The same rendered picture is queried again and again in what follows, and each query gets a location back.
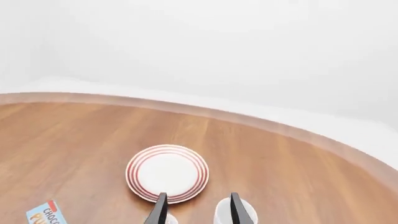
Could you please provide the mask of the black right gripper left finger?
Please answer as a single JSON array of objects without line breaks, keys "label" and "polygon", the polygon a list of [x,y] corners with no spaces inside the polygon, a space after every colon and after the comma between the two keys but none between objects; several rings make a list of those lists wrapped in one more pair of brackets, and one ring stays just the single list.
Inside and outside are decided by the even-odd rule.
[{"label": "black right gripper left finger", "polygon": [[168,214],[168,197],[165,192],[161,192],[145,224],[166,224]]}]

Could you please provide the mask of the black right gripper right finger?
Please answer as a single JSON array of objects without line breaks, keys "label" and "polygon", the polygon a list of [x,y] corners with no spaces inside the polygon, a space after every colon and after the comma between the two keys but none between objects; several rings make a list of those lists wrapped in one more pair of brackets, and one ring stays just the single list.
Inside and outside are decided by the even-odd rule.
[{"label": "black right gripper right finger", "polygon": [[230,210],[233,224],[251,224],[251,218],[247,213],[239,194],[236,192],[231,193]]}]

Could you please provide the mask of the white plate with red rings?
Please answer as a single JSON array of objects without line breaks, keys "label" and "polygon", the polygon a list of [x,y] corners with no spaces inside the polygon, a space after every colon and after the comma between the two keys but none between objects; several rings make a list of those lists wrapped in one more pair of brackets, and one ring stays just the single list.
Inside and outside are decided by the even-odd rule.
[{"label": "white plate with red rings", "polygon": [[161,193],[169,204],[196,197],[210,178],[208,164],[197,152],[179,145],[155,145],[135,154],[125,169],[129,189],[141,199],[156,202]]}]

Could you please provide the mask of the blue chocolate pudding box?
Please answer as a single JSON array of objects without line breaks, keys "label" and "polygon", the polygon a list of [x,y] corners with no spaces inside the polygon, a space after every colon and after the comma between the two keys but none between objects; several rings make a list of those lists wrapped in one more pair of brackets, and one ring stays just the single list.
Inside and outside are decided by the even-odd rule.
[{"label": "blue chocolate pudding box", "polygon": [[32,208],[25,214],[29,224],[68,224],[54,200]]}]

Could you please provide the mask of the white mug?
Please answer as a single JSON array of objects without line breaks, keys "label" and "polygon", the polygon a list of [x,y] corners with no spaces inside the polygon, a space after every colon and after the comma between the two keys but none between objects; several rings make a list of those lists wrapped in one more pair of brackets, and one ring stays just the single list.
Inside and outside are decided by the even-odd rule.
[{"label": "white mug", "polygon": [[[241,199],[241,201],[254,224],[259,224],[258,215],[253,206],[244,199]],[[213,224],[233,224],[229,197],[222,199],[217,204]]]}]

